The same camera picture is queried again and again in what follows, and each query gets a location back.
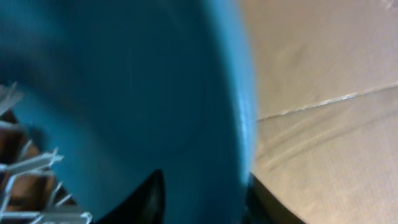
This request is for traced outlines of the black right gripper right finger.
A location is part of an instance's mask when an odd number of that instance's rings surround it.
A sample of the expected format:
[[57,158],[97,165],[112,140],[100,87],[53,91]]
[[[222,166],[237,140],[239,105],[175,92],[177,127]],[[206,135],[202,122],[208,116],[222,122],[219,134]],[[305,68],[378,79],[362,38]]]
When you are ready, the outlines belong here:
[[246,194],[245,223],[305,224],[286,208],[254,175]]

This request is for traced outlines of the dark blue plate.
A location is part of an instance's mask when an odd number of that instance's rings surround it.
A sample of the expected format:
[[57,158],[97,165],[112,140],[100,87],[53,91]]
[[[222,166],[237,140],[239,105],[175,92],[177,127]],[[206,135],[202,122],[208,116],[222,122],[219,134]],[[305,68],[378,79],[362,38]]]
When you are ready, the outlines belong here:
[[256,137],[237,1],[1,0],[1,82],[95,221],[130,223],[154,172],[164,223],[239,223]]

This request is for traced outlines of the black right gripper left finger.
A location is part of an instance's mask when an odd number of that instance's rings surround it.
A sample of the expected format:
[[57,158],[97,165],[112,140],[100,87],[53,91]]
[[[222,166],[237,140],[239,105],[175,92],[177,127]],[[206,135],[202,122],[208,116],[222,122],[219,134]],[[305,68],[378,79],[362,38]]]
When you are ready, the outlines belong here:
[[164,214],[164,173],[156,169],[122,204],[96,223],[163,224]]

